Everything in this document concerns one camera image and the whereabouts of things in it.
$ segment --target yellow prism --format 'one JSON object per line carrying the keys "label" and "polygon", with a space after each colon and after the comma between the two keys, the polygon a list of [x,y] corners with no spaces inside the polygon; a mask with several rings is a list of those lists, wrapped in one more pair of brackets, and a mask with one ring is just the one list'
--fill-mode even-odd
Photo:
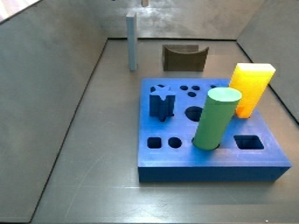
{"label": "yellow prism", "polygon": [[276,71],[270,64],[238,63],[229,86],[242,93],[237,108],[239,118],[250,118]]}

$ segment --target blue foam block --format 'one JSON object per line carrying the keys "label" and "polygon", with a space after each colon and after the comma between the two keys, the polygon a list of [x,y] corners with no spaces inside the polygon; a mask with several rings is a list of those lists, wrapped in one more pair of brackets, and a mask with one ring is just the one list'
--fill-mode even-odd
{"label": "blue foam block", "polygon": [[150,94],[150,116],[158,116],[165,122],[167,116],[174,116],[175,93],[169,86],[155,86]]}
{"label": "blue foam block", "polygon": [[[249,119],[233,117],[217,150],[193,145],[207,92],[227,87],[227,79],[143,79],[141,96],[139,181],[276,181],[292,163],[254,111]],[[151,87],[175,92],[174,116],[161,122],[150,116]]]}

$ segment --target gray surface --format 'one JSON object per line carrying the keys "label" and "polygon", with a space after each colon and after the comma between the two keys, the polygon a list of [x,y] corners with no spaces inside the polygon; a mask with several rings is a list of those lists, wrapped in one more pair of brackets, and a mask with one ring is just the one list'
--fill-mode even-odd
{"label": "gray surface", "polygon": [[111,38],[127,36],[125,16],[138,16],[139,38],[238,39],[265,0],[89,1]]}
{"label": "gray surface", "polygon": [[[163,71],[163,45],[175,44],[210,47],[203,73]],[[276,183],[138,182],[142,78],[230,77],[238,62],[249,59],[235,42],[149,40],[130,73],[127,42],[107,42],[34,223],[299,222],[299,130],[270,89],[258,107],[294,163]]]}
{"label": "gray surface", "polygon": [[277,68],[272,87],[299,122],[299,2],[266,1],[238,42],[254,62]]}
{"label": "gray surface", "polygon": [[33,218],[106,41],[83,0],[0,26],[0,221]]}

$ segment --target round hole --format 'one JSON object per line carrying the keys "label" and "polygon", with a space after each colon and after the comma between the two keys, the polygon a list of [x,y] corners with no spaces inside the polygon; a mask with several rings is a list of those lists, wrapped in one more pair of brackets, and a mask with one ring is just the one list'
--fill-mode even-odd
{"label": "round hole", "polygon": [[190,96],[190,97],[195,97],[197,94],[195,94],[194,92],[190,92],[190,93],[189,93],[189,96]]}
{"label": "round hole", "polygon": [[178,149],[183,145],[183,141],[179,137],[171,137],[169,140],[169,144],[173,148]]}
{"label": "round hole", "polygon": [[187,87],[187,86],[181,86],[181,89],[182,89],[182,90],[187,90],[189,87]]}
{"label": "round hole", "polygon": [[191,89],[195,90],[195,91],[199,91],[201,87],[199,86],[193,86]]}
{"label": "round hole", "polygon": [[189,107],[185,111],[185,114],[190,120],[198,122],[202,118],[202,108],[197,106]]}

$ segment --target gray floor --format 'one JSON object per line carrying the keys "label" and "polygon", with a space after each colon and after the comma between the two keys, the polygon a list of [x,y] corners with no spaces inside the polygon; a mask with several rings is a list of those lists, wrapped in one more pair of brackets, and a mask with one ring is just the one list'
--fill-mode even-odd
{"label": "gray floor", "polygon": [[[210,46],[205,72],[165,72],[163,44]],[[34,223],[299,222],[299,130],[272,89],[258,108],[294,163],[276,183],[138,182],[142,78],[230,77],[238,62],[249,59],[235,42],[142,40],[130,73],[127,42],[107,42]]]}

